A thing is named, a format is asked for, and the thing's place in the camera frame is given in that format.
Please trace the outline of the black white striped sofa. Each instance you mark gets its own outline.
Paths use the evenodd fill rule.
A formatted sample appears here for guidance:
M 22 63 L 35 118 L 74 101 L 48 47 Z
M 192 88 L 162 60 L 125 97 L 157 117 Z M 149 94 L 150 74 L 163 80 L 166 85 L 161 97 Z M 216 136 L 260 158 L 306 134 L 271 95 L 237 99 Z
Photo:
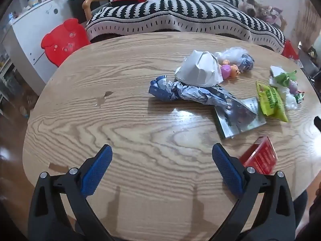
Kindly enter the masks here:
M 281 54 L 283 32 L 238 9 L 240 0 L 146 0 L 106 5 L 86 24 L 89 40 L 100 35 L 121 36 L 163 30 L 223 35 Z

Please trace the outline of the clear plastic bag ball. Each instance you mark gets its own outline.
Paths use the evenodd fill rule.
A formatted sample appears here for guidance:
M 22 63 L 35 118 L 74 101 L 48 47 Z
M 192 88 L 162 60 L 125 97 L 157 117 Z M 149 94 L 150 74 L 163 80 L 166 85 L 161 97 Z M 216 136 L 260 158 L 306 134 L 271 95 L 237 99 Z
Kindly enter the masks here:
M 236 65 L 240 72 L 248 72 L 254 68 L 255 60 L 242 47 L 227 48 L 221 52 L 215 52 L 214 56 L 218 59 L 219 64 Z

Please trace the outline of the red bear plastic stool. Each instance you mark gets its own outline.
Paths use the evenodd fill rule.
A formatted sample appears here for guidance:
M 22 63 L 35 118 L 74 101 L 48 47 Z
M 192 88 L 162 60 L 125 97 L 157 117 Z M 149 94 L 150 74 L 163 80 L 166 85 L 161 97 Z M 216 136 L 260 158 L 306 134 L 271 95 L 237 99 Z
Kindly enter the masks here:
M 60 67 L 69 55 L 89 44 L 85 28 L 76 18 L 69 18 L 43 37 L 41 48 L 48 60 Z

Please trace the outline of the silver foil packet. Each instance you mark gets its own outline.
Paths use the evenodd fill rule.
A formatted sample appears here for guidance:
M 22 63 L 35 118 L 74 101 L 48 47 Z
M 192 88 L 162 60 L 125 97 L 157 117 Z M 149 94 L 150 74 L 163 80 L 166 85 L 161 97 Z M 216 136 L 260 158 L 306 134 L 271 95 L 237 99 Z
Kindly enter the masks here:
M 232 102 L 231 109 L 214 107 L 214 121 L 221 139 L 233 138 L 267 122 L 256 97 Z

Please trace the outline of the white cabinet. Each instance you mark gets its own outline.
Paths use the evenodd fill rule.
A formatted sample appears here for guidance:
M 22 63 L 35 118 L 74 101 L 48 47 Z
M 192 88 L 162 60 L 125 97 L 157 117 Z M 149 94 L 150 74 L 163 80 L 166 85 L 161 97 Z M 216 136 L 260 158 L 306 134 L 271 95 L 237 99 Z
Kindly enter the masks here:
M 57 70 L 47 59 L 41 41 L 72 17 L 69 0 L 46 0 L 15 19 L 2 38 L 10 60 L 37 95 Z

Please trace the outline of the blue silver foil wrapper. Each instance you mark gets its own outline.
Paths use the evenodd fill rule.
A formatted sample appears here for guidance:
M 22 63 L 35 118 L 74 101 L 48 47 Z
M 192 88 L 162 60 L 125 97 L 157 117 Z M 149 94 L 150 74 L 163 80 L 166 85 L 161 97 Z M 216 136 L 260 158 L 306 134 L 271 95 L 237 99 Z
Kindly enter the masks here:
M 219 85 L 202 88 L 180 81 L 168 81 L 166 75 L 150 81 L 148 93 L 165 102 L 186 100 L 220 107 L 236 102 L 236 98 Z

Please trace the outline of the red cigarette box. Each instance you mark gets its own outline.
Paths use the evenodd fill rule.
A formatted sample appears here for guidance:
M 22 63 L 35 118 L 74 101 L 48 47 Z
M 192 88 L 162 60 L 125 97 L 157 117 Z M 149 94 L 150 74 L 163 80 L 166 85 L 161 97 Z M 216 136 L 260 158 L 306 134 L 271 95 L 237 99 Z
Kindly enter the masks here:
M 268 136 L 259 137 L 239 157 L 244 167 L 253 167 L 260 174 L 270 175 L 277 162 L 277 154 Z

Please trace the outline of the red bag on floor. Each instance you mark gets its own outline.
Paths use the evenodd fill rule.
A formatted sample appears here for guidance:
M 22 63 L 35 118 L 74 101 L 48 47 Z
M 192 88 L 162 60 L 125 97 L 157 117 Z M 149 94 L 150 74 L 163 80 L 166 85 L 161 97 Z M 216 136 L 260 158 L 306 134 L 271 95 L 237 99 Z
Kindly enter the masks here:
M 290 40 L 286 40 L 285 44 L 284 44 L 284 49 L 282 52 L 282 56 L 288 58 L 288 59 L 292 59 L 292 60 L 298 60 L 299 59 L 299 54 L 298 54 L 298 49 L 295 48 Z

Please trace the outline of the yellow green snack bag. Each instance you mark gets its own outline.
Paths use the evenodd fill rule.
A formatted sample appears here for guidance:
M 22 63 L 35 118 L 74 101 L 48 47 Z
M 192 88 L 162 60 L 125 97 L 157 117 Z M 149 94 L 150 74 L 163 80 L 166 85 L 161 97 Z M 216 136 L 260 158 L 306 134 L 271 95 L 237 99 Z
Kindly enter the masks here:
M 262 113 L 270 118 L 288 122 L 281 96 L 274 87 L 256 82 L 256 90 Z

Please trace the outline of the green white wrapper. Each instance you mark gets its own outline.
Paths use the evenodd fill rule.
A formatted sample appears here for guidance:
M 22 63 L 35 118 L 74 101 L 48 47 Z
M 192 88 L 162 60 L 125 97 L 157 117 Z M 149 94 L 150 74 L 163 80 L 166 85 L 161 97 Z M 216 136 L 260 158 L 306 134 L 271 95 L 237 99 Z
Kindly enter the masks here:
M 290 101 L 296 100 L 297 104 L 300 104 L 305 96 L 305 93 L 299 91 L 297 83 L 297 71 L 293 72 L 281 72 L 274 77 L 276 83 L 285 89 L 285 102 L 290 105 Z

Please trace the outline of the white paper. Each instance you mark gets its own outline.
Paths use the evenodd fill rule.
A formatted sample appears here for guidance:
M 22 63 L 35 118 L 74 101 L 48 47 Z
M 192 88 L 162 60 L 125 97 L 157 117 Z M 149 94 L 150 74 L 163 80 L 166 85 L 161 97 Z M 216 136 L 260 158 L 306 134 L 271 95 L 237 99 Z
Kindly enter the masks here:
M 187 85 L 211 88 L 223 82 L 218 59 L 208 51 L 193 50 L 175 71 L 175 79 Z

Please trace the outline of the plush toys on sofa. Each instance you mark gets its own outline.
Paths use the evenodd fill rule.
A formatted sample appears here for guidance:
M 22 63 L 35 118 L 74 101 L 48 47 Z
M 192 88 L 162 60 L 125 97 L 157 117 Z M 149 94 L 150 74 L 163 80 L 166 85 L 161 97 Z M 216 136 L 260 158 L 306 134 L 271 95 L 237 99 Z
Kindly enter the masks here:
M 259 18 L 273 26 L 277 25 L 282 28 L 287 25 L 282 15 L 283 10 L 277 7 L 263 5 L 261 0 L 239 0 L 238 9 L 251 17 Z

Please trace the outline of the small pink doll toy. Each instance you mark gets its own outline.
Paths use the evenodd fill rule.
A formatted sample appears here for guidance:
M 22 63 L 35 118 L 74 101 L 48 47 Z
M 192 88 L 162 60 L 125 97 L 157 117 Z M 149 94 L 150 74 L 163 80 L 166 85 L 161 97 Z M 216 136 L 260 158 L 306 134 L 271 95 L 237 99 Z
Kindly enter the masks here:
M 221 74 L 224 80 L 228 78 L 237 78 L 241 72 L 237 65 L 230 64 L 229 60 L 223 60 L 222 64 L 220 65 Z

